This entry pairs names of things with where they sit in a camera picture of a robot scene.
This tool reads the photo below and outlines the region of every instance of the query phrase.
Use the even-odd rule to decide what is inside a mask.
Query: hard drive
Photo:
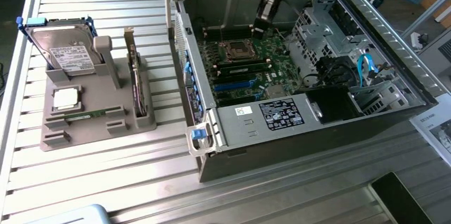
[[[105,63],[94,49],[97,36],[93,19],[47,20],[30,18],[26,25],[18,19],[19,30],[27,35],[44,56],[50,69],[63,69],[77,76],[95,72],[94,65]]]

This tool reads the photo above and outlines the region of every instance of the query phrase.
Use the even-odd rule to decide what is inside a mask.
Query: motherboard
[[[209,83],[219,107],[291,95],[298,68],[275,29],[262,40],[199,41]]]

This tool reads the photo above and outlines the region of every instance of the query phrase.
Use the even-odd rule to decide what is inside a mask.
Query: motherboard chip
[[[221,46],[226,48],[227,58],[233,61],[254,59],[257,57],[257,53],[250,40],[223,42],[221,43]]]

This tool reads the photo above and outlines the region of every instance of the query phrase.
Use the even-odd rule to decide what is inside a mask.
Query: metal workbench
[[[3,223],[93,203],[114,223],[390,223],[367,190],[395,171],[435,223],[451,222],[451,169],[409,122],[358,144],[201,184],[189,155],[163,0],[27,0],[23,17],[95,19],[115,58],[135,27],[149,61],[155,131],[51,152],[39,148],[46,61],[18,35],[0,114]]]

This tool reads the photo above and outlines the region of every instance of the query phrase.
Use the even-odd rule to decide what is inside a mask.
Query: hard drive label
[[[94,63],[83,45],[51,48],[50,51],[66,72],[94,69]]]
[[[305,123],[293,98],[261,104],[270,130],[281,130]]]

